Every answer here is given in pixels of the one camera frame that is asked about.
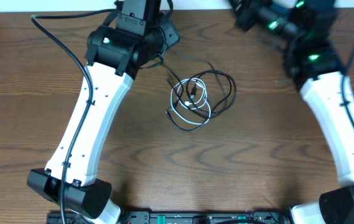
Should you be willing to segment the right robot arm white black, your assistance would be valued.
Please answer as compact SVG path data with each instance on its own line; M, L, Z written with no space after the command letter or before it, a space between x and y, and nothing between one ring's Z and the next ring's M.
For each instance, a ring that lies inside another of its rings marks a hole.
M284 68L312 110L332 153L339 188L316 202L289 209L286 223L354 223L354 94L348 67L329 35L337 18L333 1L234 0L236 25L261 25L286 41Z

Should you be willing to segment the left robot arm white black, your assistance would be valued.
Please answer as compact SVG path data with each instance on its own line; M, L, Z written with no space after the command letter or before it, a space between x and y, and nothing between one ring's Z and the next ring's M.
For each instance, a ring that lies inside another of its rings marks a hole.
M116 1L87 39L86 64L77 103L63 138L46 166L32 169L27 185L90 223L116 223L121 209L111 201L111 184L98 178L101 151L115 113L138 71L180 37L160 0Z

